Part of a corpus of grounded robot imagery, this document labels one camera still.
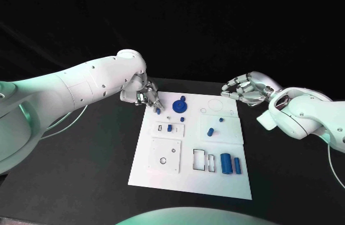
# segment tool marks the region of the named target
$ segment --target black table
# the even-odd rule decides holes
[[[222,86],[156,82],[160,91],[209,95]],[[113,225],[147,211],[194,206],[280,224],[344,224],[345,190],[329,168],[326,144],[315,135],[296,140],[277,128],[267,131],[256,121],[267,103],[237,105],[251,201],[127,185],[144,106],[121,102],[117,94],[90,105],[77,124],[39,142],[10,172],[0,187],[0,217],[48,225]],[[332,160],[345,181],[345,154],[332,150]]]

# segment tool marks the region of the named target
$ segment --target cable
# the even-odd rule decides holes
[[[54,133],[54,134],[51,134],[51,135],[42,137],[39,140],[46,139],[46,138],[52,137],[54,135],[59,134],[61,132],[64,132],[64,131],[74,125],[74,123],[77,122],[77,120],[80,119],[80,117],[81,117],[81,115],[82,115],[82,113],[84,113],[87,107],[88,107],[88,106],[84,107],[84,110],[81,111],[81,114],[80,114],[80,116],[77,117],[77,119],[74,120],[74,122],[72,122],[59,132],[56,132],[56,133]]]
[[[65,115],[65,117],[64,117],[51,127],[48,127],[46,131],[48,131],[49,129],[52,129],[52,128],[65,120],[65,118],[69,116],[71,113],[72,113],[72,112],[69,112],[69,113]]]
[[[338,178],[338,176],[336,176],[335,170],[334,170],[332,161],[331,161],[331,152],[329,152],[329,166],[331,166],[331,169],[332,169],[335,178],[336,178],[339,184],[342,185],[342,187],[345,188],[345,186],[344,186],[344,184],[342,184],[342,182],[341,182],[341,180],[339,180],[339,178]]]

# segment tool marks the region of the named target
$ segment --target robotic hand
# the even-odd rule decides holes
[[[227,89],[237,84],[237,93],[230,93]],[[296,139],[315,134],[345,153],[345,101],[334,102],[306,88],[282,89],[277,82],[256,71],[227,82],[221,96],[251,107],[267,101],[269,110],[257,118],[267,130],[277,126]]]
[[[163,110],[146,62],[130,49],[54,74],[0,81],[0,174],[26,158],[56,119],[120,91],[123,101]]]

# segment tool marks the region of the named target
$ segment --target small blue piece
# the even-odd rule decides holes
[[[172,109],[176,113],[183,113],[186,111],[185,96],[181,97],[181,100],[173,102]]]
[[[240,159],[238,159],[238,158],[234,158],[234,161],[235,161],[235,173],[237,173],[237,174],[241,174]]]
[[[214,133],[214,129],[209,128],[207,135],[211,137],[211,136],[212,136],[212,133]]]
[[[224,174],[233,174],[233,164],[230,154],[221,154],[221,172]]]

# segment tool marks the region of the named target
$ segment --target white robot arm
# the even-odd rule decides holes
[[[0,174],[26,158],[56,119],[120,91],[123,101],[163,110],[146,62],[129,49],[58,73],[0,82]]]
[[[235,84],[237,93],[230,93],[227,89]],[[315,134],[345,153],[345,101],[334,102],[326,95],[306,88],[283,90],[277,82],[256,71],[230,80],[222,90],[222,96],[248,106],[269,102],[269,110],[257,118],[267,130],[277,126],[296,139]]]

